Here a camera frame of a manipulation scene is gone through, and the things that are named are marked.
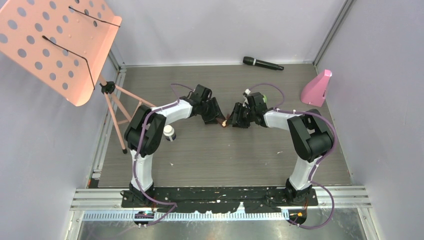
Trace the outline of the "brown translucent pill container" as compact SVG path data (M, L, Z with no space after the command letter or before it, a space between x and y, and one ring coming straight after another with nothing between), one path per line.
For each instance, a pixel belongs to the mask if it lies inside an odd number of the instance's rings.
M233 114L227 114L227 116L225 117L225 120L223 120L220 125L223 128L227 128L229 126L233 125Z

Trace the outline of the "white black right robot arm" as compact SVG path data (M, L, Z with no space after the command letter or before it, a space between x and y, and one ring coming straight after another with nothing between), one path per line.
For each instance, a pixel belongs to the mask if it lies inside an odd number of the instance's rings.
M314 108L305 112L269 108L264 95L259 92L244 93L243 96L244 103L235 103L226 123L243 129L255 123L290 133L297 159L292 174L286 180L283 197L288 204L299 205L311 192L312 178L320 159L336 143L329 121Z

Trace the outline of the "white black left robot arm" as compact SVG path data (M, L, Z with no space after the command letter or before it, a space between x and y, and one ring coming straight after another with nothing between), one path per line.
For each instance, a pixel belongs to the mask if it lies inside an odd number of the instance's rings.
M140 105L124 133L132 158L132 178L129 191L141 207L154 200L152 165L154 153L160 146L167 125L201 116L206 125L220 124L225 120L211 89L198 84L187 96L162 106Z

